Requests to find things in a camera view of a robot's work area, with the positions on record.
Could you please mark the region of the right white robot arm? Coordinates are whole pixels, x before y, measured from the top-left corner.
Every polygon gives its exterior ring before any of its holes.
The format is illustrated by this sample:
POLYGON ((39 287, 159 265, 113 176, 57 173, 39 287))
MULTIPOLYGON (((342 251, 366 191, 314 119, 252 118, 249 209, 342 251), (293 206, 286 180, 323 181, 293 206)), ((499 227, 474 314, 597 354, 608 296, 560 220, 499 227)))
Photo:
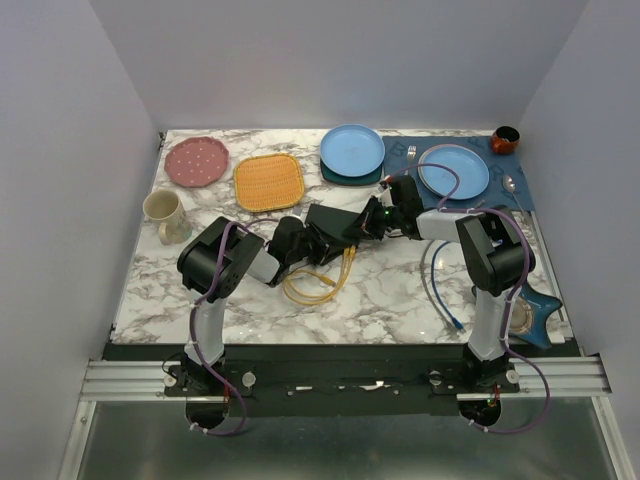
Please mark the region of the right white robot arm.
POLYGON ((467 273, 476 288, 475 319, 466 346, 460 379, 480 392, 506 365, 513 303, 535 267, 530 246, 511 211, 495 207, 454 208, 439 203, 425 209, 412 177, 388 177, 382 192, 370 197, 343 235, 380 240, 391 230, 413 240, 460 245, 467 273))

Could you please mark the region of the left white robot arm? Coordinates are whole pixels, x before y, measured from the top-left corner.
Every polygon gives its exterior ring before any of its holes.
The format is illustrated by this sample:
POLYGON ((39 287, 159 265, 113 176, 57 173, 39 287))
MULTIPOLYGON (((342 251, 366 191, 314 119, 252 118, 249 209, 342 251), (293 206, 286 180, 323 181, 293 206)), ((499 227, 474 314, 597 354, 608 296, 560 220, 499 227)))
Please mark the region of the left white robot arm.
POLYGON ((177 261, 183 285, 195 295, 184 348, 186 359, 194 363, 187 373, 188 384, 201 395, 212 394, 220 387, 222 372, 215 363, 224 354, 227 298, 245 276, 274 287, 294 267, 304 263, 324 265, 356 246, 354 240, 293 216, 278 220, 268 241, 226 217, 206 227, 177 261))

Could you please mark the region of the black network switch box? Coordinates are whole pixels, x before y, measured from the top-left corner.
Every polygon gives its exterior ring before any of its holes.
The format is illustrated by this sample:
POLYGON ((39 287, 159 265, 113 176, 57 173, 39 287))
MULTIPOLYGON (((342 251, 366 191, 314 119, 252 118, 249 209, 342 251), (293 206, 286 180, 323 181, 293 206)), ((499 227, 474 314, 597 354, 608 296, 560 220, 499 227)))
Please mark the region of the black network switch box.
POLYGON ((351 232, 351 227, 358 218, 359 214, 356 212, 312 204, 305 223, 328 245, 335 248, 350 247, 360 243, 358 235, 351 232))

